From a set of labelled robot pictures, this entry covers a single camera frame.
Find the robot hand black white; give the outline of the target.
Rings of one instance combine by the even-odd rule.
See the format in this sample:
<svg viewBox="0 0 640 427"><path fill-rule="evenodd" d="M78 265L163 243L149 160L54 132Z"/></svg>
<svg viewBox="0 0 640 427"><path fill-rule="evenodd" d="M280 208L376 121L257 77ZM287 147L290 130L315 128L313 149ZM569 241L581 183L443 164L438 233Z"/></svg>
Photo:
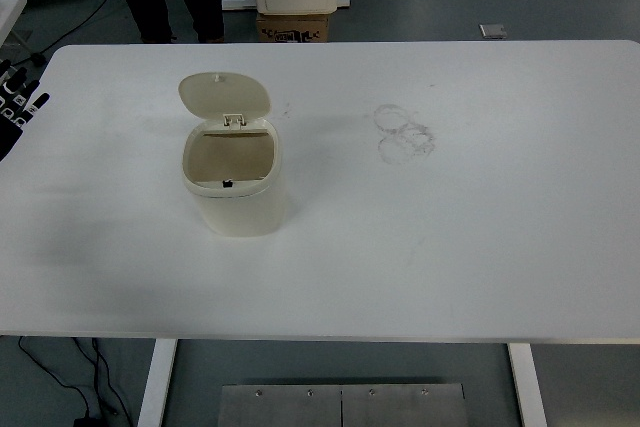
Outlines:
<svg viewBox="0 0 640 427"><path fill-rule="evenodd" d="M32 100L40 81L27 81L27 69L20 67L9 72L9 60L1 61L1 159L4 160L24 132L25 126L49 101L49 93L41 93Z"/></svg>

